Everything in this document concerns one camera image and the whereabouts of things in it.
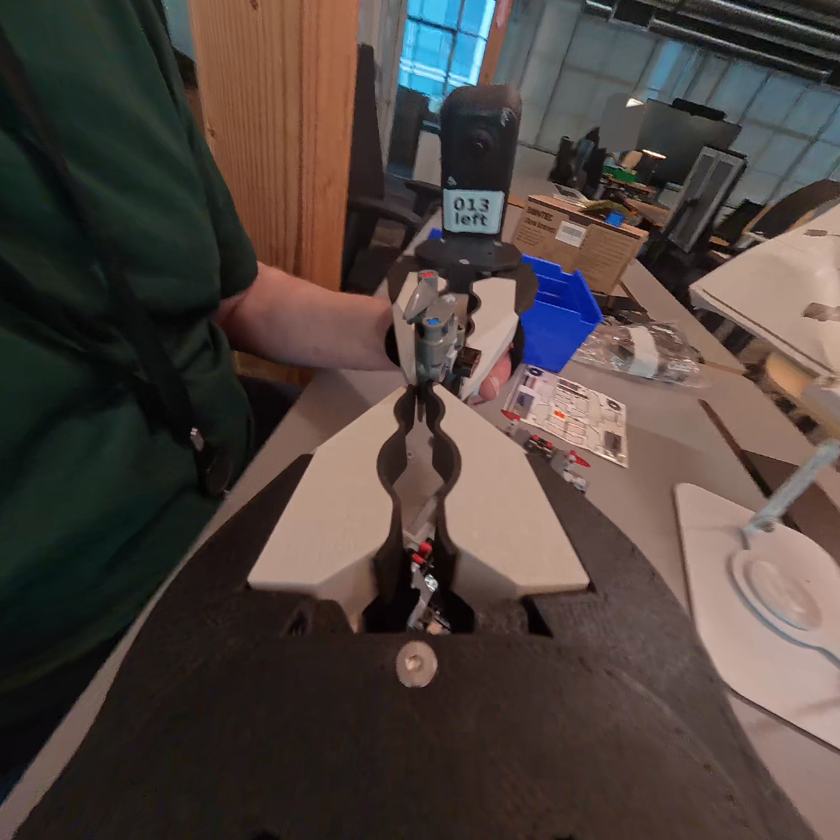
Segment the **black badge reel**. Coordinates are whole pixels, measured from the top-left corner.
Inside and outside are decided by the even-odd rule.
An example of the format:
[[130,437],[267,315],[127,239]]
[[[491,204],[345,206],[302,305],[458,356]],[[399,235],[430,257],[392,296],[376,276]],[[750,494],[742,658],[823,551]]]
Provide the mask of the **black badge reel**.
[[205,497],[218,499],[230,488],[235,472],[235,461],[226,447],[207,442],[193,451],[197,485]]

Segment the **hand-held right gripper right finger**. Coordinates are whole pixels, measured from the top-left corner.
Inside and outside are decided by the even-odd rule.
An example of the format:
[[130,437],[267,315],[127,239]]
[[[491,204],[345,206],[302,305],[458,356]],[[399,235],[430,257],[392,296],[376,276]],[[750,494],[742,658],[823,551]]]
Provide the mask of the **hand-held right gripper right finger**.
[[523,448],[432,387],[433,572],[471,608],[584,592],[590,576]]

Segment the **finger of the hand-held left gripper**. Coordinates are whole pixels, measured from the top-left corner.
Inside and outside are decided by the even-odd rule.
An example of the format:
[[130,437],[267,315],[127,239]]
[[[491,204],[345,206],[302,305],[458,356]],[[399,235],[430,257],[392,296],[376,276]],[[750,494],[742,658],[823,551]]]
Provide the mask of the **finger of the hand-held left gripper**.
[[470,296],[477,301],[468,316],[465,346],[479,353],[473,372],[464,376],[459,398],[467,402],[478,394],[500,357],[508,350],[519,324],[515,310],[517,282],[504,277],[489,277],[471,284]]
[[415,327],[405,319],[405,311],[417,285],[417,272],[409,271],[392,304],[396,351],[406,383],[417,383]]

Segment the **clear plastic bag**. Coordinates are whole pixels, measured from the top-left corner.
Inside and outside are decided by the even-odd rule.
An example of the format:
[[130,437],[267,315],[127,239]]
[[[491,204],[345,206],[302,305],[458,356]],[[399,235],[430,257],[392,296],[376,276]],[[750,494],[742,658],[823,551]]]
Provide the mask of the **clear plastic bag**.
[[700,353],[668,322],[603,322],[572,361],[659,384],[696,389],[707,385]]

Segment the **black monitor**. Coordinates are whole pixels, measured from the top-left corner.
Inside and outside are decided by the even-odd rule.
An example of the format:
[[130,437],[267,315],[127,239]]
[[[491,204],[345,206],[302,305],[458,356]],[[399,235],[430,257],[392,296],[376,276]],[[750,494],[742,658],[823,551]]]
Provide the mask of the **black monitor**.
[[637,148],[664,156],[656,164],[649,184],[682,185],[702,148],[710,146],[727,150],[741,130],[742,126],[738,123],[713,120],[675,108],[666,102],[646,100]]

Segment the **small grey lego assembly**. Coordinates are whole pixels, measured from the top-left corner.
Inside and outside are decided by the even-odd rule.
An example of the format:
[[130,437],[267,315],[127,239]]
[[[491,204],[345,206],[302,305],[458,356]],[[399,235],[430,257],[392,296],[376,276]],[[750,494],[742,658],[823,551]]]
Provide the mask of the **small grey lego assembly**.
[[458,299],[447,291],[443,278],[433,269],[420,269],[417,276],[405,311],[405,319],[415,327],[417,383],[407,384],[439,384],[459,398],[462,378],[473,372],[479,353],[466,347]]

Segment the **white stand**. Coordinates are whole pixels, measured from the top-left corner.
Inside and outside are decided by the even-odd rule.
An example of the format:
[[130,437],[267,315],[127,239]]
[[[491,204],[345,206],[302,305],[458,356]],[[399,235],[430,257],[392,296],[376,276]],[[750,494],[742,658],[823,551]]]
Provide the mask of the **white stand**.
[[719,676],[741,699],[834,749],[838,562],[783,519],[837,461],[830,438],[757,511],[691,484],[674,489],[690,613]]

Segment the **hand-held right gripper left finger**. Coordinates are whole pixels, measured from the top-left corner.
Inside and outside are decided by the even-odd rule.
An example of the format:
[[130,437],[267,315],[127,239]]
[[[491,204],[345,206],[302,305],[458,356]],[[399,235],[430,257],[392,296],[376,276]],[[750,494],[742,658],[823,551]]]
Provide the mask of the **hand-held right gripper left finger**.
[[417,394],[399,388],[319,446],[248,575],[252,589],[304,594],[361,616],[407,579],[402,503]]

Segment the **grey lego car model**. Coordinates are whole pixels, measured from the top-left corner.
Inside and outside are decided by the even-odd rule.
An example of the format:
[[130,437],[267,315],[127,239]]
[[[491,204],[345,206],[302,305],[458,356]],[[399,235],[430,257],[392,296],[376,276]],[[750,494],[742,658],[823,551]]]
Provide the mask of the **grey lego car model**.
[[[574,472],[576,466],[586,466],[586,463],[573,450],[564,452],[535,434],[525,434],[524,437],[504,435],[521,446],[527,457],[536,455],[538,460],[549,468],[550,474],[560,480],[562,486],[574,487],[577,490],[586,489],[586,482],[582,476]],[[479,608],[471,608],[458,597],[445,593],[433,572],[436,491],[423,504],[420,513],[406,533],[406,537],[413,544],[410,580],[413,592],[416,594],[416,601],[408,615],[406,628],[431,634],[449,634],[459,632],[465,624],[466,610],[478,613]]]

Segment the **person's left forearm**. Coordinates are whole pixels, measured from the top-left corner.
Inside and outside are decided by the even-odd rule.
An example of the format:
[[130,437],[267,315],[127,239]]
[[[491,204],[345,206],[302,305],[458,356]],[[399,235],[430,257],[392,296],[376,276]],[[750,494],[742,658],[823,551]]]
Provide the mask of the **person's left forearm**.
[[328,290],[262,263],[214,315],[231,348],[262,360],[328,370],[391,371],[392,307],[383,297]]

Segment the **lego sticker sheet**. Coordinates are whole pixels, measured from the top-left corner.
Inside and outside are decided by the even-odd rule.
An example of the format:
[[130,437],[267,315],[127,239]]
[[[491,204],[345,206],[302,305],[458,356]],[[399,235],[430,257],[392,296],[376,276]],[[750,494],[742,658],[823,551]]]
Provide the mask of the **lego sticker sheet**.
[[574,449],[628,467],[627,407],[608,395],[526,364],[513,378],[504,410]]

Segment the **brown cardboard box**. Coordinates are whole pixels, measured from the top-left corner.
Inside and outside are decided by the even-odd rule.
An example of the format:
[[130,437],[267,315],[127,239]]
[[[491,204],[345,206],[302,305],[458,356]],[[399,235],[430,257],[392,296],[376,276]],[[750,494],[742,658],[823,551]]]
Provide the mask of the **brown cardboard box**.
[[525,255],[579,271],[592,291],[613,293],[648,241],[648,232],[612,224],[560,197],[530,195],[512,243]]

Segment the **wooden post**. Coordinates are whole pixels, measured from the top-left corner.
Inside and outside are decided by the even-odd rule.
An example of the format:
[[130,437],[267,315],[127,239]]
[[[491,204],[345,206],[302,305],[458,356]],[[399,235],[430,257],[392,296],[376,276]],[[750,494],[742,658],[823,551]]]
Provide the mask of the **wooden post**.
[[358,1],[191,1],[208,146],[257,257],[336,291]]

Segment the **grey metal cabinet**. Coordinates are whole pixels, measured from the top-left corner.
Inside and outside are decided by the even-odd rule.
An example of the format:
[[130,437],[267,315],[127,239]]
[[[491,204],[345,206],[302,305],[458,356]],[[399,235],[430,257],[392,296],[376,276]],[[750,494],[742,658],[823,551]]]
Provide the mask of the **grey metal cabinet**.
[[745,154],[703,146],[667,215],[664,243],[691,253],[708,236],[747,165]]

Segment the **blue plastic bin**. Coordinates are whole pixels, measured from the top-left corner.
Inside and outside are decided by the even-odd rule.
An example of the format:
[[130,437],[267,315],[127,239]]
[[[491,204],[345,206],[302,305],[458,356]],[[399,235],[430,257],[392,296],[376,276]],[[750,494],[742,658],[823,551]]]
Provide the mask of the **blue plastic bin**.
[[467,331],[469,313],[477,304],[469,294],[473,282],[489,277],[517,282],[519,324],[505,352],[513,350],[514,370],[526,362],[561,371],[602,322],[601,310],[580,272],[569,274],[554,263],[525,256],[500,238],[434,228],[415,255],[422,268],[435,270],[444,279],[447,291],[465,300],[465,312],[458,317]]

